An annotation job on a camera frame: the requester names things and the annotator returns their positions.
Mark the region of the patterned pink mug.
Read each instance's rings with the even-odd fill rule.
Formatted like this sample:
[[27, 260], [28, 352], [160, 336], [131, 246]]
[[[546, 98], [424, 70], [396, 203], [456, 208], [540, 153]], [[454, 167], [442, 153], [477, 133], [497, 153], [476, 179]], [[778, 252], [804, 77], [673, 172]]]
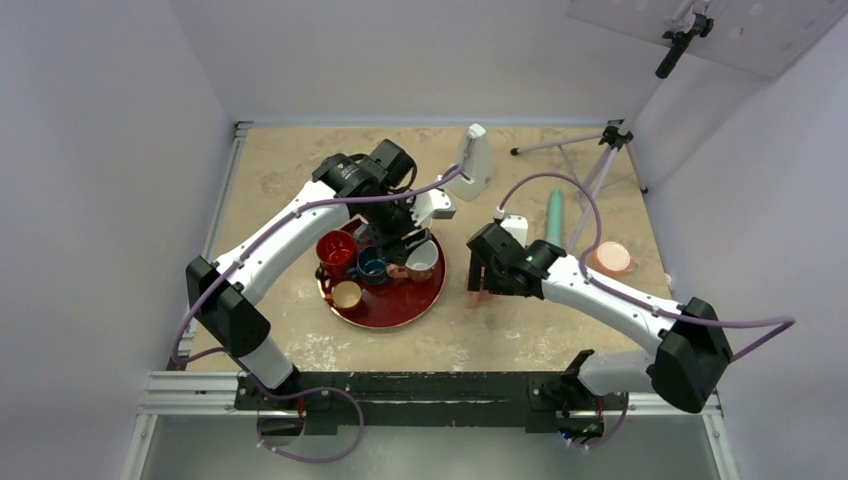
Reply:
[[433, 240], [428, 240], [413, 250], [403, 265], [388, 265], [386, 273], [392, 279], [406, 279], [414, 283], [422, 283], [433, 276], [439, 259], [440, 253], [436, 243]]

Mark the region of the plain pink mug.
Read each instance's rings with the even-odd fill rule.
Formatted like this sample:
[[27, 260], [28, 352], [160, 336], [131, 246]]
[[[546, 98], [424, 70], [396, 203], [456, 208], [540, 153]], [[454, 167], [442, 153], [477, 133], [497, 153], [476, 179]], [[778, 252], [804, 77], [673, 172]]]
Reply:
[[494, 295], [486, 289], [481, 289], [477, 291], [469, 291], [469, 301], [468, 307], [471, 309], [477, 308], [483, 302], [489, 301], [494, 298]]

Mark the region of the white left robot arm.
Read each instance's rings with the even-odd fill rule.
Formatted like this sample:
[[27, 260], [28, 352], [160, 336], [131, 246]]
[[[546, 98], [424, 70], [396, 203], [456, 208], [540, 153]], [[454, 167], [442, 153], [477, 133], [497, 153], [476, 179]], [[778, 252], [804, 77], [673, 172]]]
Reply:
[[189, 319], [260, 382], [259, 395], [272, 408], [295, 402], [299, 370], [272, 339], [257, 303], [295, 260], [354, 217], [391, 257], [424, 239], [413, 218], [416, 199], [402, 183], [416, 173], [412, 157], [388, 139], [367, 154], [327, 157], [295, 198], [242, 244], [214, 261], [198, 256], [187, 265]]

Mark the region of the red mug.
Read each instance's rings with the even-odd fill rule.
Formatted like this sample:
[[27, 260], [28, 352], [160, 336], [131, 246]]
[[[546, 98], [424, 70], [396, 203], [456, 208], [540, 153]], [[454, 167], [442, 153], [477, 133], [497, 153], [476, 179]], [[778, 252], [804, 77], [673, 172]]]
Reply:
[[355, 266], [358, 256], [354, 237], [342, 230], [332, 230], [323, 235], [317, 241], [315, 251], [325, 274], [336, 280], [348, 277], [348, 271]]

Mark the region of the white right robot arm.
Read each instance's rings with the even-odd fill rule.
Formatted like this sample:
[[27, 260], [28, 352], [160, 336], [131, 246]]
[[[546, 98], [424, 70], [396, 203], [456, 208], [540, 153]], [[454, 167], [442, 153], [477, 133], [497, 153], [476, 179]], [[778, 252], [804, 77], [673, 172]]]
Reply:
[[678, 304], [583, 268], [577, 257], [544, 240], [523, 246], [490, 223], [467, 242], [494, 294], [535, 297], [573, 308], [624, 334], [633, 352], [589, 352], [568, 366], [564, 399], [584, 407], [618, 392], [655, 393], [687, 412], [703, 410], [726, 371], [732, 350], [712, 306]]

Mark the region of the red round tray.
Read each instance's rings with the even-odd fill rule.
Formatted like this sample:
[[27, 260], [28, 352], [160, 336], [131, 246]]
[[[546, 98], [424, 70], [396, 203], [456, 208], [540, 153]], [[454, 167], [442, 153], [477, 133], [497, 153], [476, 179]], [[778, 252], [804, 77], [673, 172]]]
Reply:
[[[346, 231], [354, 237], [358, 253], [367, 246], [373, 246], [366, 239], [368, 226], [362, 220], [352, 220], [338, 230]], [[355, 310], [337, 311], [325, 301], [336, 315], [353, 325], [369, 329], [389, 329], [408, 324], [435, 305], [445, 285], [445, 257], [438, 241], [432, 240], [438, 247], [440, 259], [433, 276], [427, 281], [414, 283], [406, 279], [390, 278], [385, 284], [370, 286], [349, 277], [342, 280], [329, 278], [319, 262], [315, 272], [319, 293], [325, 301], [324, 296], [332, 286], [341, 281], [354, 281], [362, 288], [362, 302]]]

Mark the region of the blue mug white inside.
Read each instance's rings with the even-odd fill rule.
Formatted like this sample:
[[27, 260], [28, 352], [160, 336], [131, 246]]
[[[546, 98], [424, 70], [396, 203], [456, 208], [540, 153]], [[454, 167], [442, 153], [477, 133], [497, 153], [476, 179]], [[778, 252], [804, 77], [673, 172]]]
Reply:
[[382, 285], [390, 280], [387, 264], [375, 246], [367, 246], [358, 253], [354, 265], [347, 270], [347, 275], [352, 280], [370, 286]]

